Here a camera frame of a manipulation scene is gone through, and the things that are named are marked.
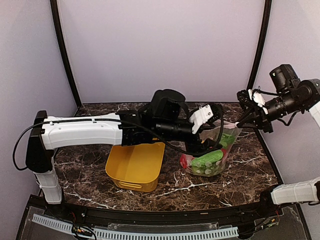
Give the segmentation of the green toy cucumber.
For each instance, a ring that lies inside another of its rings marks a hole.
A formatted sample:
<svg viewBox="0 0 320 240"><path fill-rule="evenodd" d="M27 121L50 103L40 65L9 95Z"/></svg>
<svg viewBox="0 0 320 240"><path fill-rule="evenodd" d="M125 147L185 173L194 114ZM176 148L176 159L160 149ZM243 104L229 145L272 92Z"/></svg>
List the green toy cucumber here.
<svg viewBox="0 0 320 240"><path fill-rule="evenodd" d="M191 162L191 165L198 168L211 167L214 163L220 161L223 156L224 153L221 150L215 150L200 157L194 158Z"/></svg>

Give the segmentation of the red toy apple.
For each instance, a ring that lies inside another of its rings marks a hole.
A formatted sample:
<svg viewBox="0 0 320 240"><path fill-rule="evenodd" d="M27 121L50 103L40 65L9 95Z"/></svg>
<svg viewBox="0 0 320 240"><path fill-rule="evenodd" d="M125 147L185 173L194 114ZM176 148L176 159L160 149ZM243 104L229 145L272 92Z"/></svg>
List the red toy apple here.
<svg viewBox="0 0 320 240"><path fill-rule="evenodd" d="M182 154L179 163L183 169L190 168L192 166L192 160L194 157L192 155Z"/></svg>

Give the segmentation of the clear zip top bag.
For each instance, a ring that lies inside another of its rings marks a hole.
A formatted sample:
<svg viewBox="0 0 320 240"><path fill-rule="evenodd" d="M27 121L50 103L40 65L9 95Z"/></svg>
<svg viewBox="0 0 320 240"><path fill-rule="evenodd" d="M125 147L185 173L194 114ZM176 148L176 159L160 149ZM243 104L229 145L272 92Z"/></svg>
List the clear zip top bag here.
<svg viewBox="0 0 320 240"><path fill-rule="evenodd" d="M221 148L200 157L182 154L179 163L189 174L202 177L213 177L222 173L226 167L229 152L242 129L235 123L225 121L219 144Z"/></svg>

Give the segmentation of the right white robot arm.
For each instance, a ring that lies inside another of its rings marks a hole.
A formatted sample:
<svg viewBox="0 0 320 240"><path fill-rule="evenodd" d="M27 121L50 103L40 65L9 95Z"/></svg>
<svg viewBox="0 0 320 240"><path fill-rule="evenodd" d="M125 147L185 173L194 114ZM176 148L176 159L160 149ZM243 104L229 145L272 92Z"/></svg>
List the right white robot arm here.
<svg viewBox="0 0 320 240"><path fill-rule="evenodd" d="M254 129L265 134L278 130L273 123L282 123L292 130L280 129L271 148L276 156L283 156L295 171L305 171L308 157L320 152L320 81L319 79L283 80L276 86L277 92L261 89L241 90L237 100L243 110L236 120L238 128ZM303 173L299 182L278 184L264 190L260 202L255 205L255 213L266 217L275 205L320 202L320 175Z"/></svg>

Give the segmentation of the orange toy carrot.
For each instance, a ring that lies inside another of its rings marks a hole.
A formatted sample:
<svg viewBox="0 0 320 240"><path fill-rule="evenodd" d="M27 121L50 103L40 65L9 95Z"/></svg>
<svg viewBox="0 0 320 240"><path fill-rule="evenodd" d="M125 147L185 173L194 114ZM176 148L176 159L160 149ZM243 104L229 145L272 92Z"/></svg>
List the orange toy carrot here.
<svg viewBox="0 0 320 240"><path fill-rule="evenodd" d="M223 133L221 135L219 144L222 145L222 148L229 151L232 145L235 143L236 137L231 134Z"/></svg>

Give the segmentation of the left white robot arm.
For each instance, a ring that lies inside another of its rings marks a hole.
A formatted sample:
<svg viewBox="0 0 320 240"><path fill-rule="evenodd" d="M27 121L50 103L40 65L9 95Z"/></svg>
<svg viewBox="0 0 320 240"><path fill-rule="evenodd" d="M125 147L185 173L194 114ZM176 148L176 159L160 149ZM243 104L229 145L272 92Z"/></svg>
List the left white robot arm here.
<svg viewBox="0 0 320 240"><path fill-rule="evenodd" d="M54 117L39 111L29 132L25 168L31 170L43 191L45 201L60 218L67 218L70 206L63 201L54 167L55 149L79 145L136 146L162 142L187 155L200 157L220 149L217 140L201 140L205 124L210 126L214 115L203 120L172 119L147 116L136 110L118 111L98 116Z"/></svg>

